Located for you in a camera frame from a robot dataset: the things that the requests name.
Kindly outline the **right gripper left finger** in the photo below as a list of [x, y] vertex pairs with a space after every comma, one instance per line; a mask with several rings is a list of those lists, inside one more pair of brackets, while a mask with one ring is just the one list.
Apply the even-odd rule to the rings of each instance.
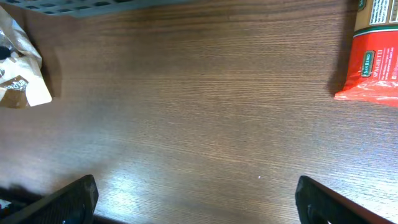
[[91, 174], [47, 196], [25, 189], [1, 189], [1, 223], [93, 223], [98, 197]]

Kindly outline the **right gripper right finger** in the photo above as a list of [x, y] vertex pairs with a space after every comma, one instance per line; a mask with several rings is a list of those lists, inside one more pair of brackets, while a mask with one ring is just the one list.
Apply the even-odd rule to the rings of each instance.
[[295, 203], [301, 224], [393, 224], [306, 175], [298, 180]]

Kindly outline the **beige brown snack bag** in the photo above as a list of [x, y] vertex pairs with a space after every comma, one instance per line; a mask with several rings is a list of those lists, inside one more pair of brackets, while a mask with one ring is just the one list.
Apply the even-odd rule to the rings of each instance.
[[1, 9], [1, 106], [29, 108], [52, 97], [40, 71], [42, 57], [19, 24]]

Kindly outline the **red spaghetti packet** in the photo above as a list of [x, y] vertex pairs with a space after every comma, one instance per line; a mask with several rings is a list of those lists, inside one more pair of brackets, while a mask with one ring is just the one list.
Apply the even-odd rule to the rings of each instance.
[[397, 0], [359, 0], [346, 81], [334, 99], [397, 106]]

